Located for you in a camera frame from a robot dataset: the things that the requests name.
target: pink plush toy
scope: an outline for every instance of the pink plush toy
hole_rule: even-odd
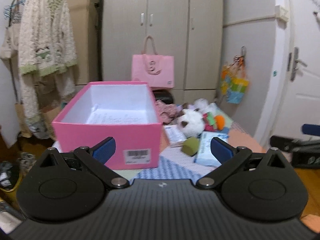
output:
[[[157,100],[156,107],[163,124],[171,123],[178,114],[177,106],[174,104],[166,105],[161,100]]]

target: wall switch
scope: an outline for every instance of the wall switch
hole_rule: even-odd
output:
[[[289,11],[281,5],[275,7],[276,19],[279,19],[284,22],[289,21]]]

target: pink shopping bag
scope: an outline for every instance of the pink shopping bag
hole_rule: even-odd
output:
[[[152,41],[154,55],[147,55],[148,39]],[[173,56],[158,55],[152,36],[144,40],[144,50],[140,55],[132,56],[132,81],[148,82],[152,90],[171,89],[174,87]]]

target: ribbed black surface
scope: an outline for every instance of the ribbed black surface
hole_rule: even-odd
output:
[[[302,240],[314,235],[297,219],[247,221],[226,209],[213,191],[198,190],[190,180],[144,179],[111,191],[84,218],[55,225],[27,220],[10,234],[14,240]]]

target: pink box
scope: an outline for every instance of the pink box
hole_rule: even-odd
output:
[[[111,136],[116,141],[116,152],[105,163],[109,168],[158,166],[162,123],[147,82],[88,83],[52,125],[63,152],[93,147]],[[144,159],[131,160],[131,150],[148,150],[148,154]]]

